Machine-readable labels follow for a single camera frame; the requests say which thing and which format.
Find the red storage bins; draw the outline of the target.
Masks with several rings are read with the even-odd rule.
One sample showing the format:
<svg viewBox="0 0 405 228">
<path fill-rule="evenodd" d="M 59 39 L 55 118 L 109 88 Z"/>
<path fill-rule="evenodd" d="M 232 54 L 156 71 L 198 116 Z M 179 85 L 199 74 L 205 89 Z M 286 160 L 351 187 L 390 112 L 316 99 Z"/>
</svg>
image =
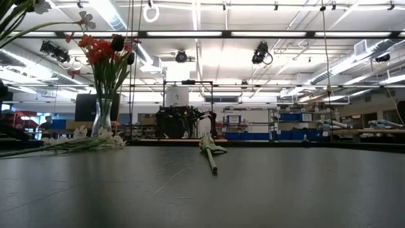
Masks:
<svg viewBox="0 0 405 228">
<path fill-rule="evenodd" d="M 39 124 L 34 120 L 34 117 L 37 117 L 37 112 L 34 111 L 3 110 L 0 123 L 16 129 L 36 129 Z"/>
</svg>

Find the black monitor screen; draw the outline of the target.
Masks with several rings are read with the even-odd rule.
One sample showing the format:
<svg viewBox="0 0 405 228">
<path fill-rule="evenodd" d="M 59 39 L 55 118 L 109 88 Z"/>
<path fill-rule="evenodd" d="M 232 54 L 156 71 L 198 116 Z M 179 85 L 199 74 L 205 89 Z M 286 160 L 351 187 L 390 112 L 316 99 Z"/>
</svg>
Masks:
<svg viewBox="0 0 405 228">
<path fill-rule="evenodd" d="M 96 94 L 77 94 L 75 105 L 76 122 L 93 122 L 96 118 Z M 111 106 L 110 119 L 116 121 L 118 108 L 120 105 L 120 95 L 115 94 Z"/>
</svg>

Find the blue shelf bin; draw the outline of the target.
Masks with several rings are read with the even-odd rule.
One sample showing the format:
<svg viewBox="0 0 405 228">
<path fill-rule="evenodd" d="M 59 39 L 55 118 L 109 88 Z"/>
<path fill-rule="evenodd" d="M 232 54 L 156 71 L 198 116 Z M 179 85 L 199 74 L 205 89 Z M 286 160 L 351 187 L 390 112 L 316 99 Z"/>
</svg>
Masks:
<svg viewBox="0 0 405 228">
<path fill-rule="evenodd" d="M 279 117 L 283 122 L 312 122 L 312 113 L 281 113 Z"/>
</svg>

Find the white cylinder tank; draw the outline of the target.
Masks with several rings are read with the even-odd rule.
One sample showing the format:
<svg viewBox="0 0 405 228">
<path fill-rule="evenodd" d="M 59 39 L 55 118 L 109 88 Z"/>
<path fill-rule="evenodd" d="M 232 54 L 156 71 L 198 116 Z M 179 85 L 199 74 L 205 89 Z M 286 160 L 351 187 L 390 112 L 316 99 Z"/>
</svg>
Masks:
<svg viewBox="0 0 405 228">
<path fill-rule="evenodd" d="M 188 87 L 170 87 L 165 92 L 166 106 L 186 106 L 189 104 L 189 88 Z"/>
</svg>

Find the clear glass vase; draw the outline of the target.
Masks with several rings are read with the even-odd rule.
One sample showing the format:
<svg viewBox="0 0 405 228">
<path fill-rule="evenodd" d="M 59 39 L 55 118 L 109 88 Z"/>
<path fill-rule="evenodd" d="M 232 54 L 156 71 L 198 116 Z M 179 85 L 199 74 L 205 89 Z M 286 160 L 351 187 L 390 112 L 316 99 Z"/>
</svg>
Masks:
<svg viewBox="0 0 405 228">
<path fill-rule="evenodd" d="M 104 99 L 96 101 L 96 117 L 92 126 L 91 136 L 98 135 L 98 131 L 103 128 L 111 131 L 111 107 L 113 101 Z"/>
</svg>

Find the row of blue bins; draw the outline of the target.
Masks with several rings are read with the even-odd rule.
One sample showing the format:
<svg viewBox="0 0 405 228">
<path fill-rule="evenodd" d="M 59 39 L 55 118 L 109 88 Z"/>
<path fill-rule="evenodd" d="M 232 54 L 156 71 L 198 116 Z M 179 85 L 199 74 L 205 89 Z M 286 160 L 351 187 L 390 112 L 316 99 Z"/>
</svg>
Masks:
<svg viewBox="0 0 405 228">
<path fill-rule="evenodd" d="M 226 132 L 224 136 L 227 140 L 262 140 L 262 141 L 269 141 L 269 140 L 276 140 L 276 141 L 284 141 L 284 140 L 293 140 L 293 141 L 302 141 L 304 136 L 306 136 L 307 140 L 313 140 L 318 134 L 320 134 L 317 130 L 282 130 L 279 134 L 277 131 L 268 132 L 252 132 L 252 133 L 238 133 L 238 132 Z"/>
</svg>

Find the black background robot station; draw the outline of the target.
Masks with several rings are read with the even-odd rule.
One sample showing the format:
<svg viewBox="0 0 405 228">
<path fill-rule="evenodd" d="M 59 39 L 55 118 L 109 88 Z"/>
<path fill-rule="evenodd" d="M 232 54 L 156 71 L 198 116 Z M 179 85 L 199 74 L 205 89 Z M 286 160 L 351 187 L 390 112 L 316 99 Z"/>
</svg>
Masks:
<svg viewBox="0 0 405 228">
<path fill-rule="evenodd" d="M 210 109 L 203 111 L 201 108 L 192 106 L 191 104 L 167 104 L 169 99 L 169 89 L 193 89 L 197 86 L 204 87 L 209 85 L 210 92 Z M 192 139 L 197 136 L 198 122 L 204 119 L 209 120 L 209 133 L 212 138 L 216 138 L 218 133 L 216 130 L 216 116 L 214 112 L 213 102 L 213 81 L 196 81 L 196 80 L 182 80 L 182 81 L 163 81 L 163 104 L 159 107 L 158 112 L 155 114 L 156 130 L 155 136 L 158 139 Z"/>
</svg>

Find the wooden workbench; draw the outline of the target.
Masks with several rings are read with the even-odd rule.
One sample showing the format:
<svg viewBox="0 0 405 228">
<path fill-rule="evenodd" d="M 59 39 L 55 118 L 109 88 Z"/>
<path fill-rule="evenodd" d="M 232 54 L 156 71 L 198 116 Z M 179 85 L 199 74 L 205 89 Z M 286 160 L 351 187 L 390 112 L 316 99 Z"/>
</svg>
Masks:
<svg viewBox="0 0 405 228">
<path fill-rule="evenodd" d="M 335 129 L 330 131 L 332 134 L 342 135 L 360 135 L 360 134 L 405 134 L 401 129 Z"/>
</svg>

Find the person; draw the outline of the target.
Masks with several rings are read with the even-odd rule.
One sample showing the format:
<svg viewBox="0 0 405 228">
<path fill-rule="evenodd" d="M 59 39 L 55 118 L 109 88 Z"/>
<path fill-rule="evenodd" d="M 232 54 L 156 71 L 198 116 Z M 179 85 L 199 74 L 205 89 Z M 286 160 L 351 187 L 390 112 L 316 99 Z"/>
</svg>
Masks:
<svg viewBox="0 0 405 228">
<path fill-rule="evenodd" d="M 45 122 L 40 124 L 38 127 L 38 131 L 41 132 L 41 138 L 50 138 L 51 137 L 51 130 L 52 127 L 52 117 L 51 116 L 47 116 L 45 118 Z"/>
</svg>

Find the pink tulip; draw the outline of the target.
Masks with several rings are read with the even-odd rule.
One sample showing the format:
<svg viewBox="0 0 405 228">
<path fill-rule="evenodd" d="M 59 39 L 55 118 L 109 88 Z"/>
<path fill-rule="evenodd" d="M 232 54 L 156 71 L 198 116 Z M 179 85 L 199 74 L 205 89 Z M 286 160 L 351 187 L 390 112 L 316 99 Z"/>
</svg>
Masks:
<svg viewBox="0 0 405 228">
<path fill-rule="evenodd" d="M 202 152 L 205 152 L 208 156 L 208 161 L 209 165 L 211 167 L 212 173 L 217 173 L 218 168 L 216 166 L 215 160 L 213 158 L 214 154 L 224 154 L 227 153 L 227 149 L 217 146 L 215 144 L 214 139 L 210 135 L 204 136 L 200 141 L 199 141 L 199 148 Z"/>
</svg>

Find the overhead light bar frame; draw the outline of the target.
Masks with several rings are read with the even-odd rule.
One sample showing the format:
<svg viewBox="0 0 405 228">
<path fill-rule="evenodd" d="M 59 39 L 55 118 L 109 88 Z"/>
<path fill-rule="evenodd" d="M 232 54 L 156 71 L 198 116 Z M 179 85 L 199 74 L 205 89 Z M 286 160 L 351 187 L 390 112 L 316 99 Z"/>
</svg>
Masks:
<svg viewBox="0 0 405 228">
<path fill-rule="evenodd" d="M 95 31 L 89 35 L 109 39 L 113 34 L 138 39 L 405 39 L 400 31 L 294 31 L 294 30 L 154 30 L 154 31 Z"/>
</svg>

